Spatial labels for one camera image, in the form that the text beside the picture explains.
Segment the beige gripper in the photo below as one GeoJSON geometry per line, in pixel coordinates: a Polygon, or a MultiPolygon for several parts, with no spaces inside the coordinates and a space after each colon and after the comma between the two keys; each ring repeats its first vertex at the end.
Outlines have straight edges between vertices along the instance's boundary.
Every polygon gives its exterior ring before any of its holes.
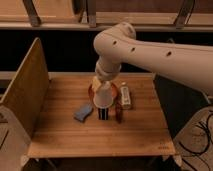
{"type": "Polygon", "coordinates": [[[95,66],[96,76],[92,79],[92,90],[97,92],[102,85],[101,81],[113,80],[119,74],[120,69],[120,63],[113,63],[107,58],[99,58],[95,66]]]}

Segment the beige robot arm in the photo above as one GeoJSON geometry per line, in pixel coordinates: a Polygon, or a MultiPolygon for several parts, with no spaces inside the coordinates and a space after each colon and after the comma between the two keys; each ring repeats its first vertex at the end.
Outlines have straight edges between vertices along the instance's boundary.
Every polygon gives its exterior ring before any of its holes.
{"type": "Polygon", "coordinates": [[[97,34],[93,46],[102,80],[112,80],[121,64],[128,63],[213,95],[213,46],[138,41],[127,22],[97,34]]]}

